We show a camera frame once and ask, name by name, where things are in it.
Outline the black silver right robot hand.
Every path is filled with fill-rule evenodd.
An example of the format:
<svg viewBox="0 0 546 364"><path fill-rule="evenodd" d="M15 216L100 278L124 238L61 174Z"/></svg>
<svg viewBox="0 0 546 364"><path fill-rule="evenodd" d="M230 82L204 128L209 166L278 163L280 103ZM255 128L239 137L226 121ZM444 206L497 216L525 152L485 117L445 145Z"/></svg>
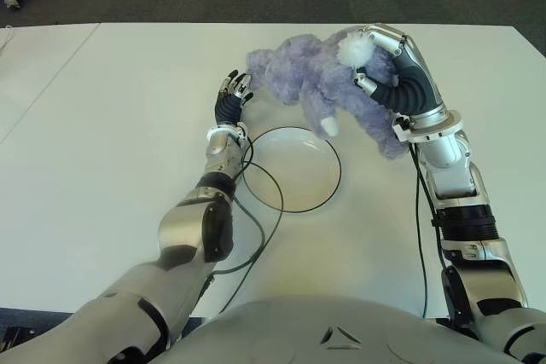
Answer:
<svg viewBox="0 0 546 364"><path fill-rule="evenodd" d="M409 117L428 116L443 106L438 87L409 34L383 23L366 25L360 32L392 57L398 75L395 85L385 85L359 67L355 70L354 83L364 94L383 107Z"/></svg>

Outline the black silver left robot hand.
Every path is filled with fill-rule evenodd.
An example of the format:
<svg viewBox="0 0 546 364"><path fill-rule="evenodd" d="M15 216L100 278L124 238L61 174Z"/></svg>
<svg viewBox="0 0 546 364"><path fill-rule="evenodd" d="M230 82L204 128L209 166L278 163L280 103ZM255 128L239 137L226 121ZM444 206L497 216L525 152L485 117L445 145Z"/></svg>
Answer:
<svg viewBox="0 0 546 364"><path fill-rule="evenodd" d="M221 83L214 106L216 125L237 125L241 121L242 108L253 98L250 90L252 76L232 71Z"/></svg>

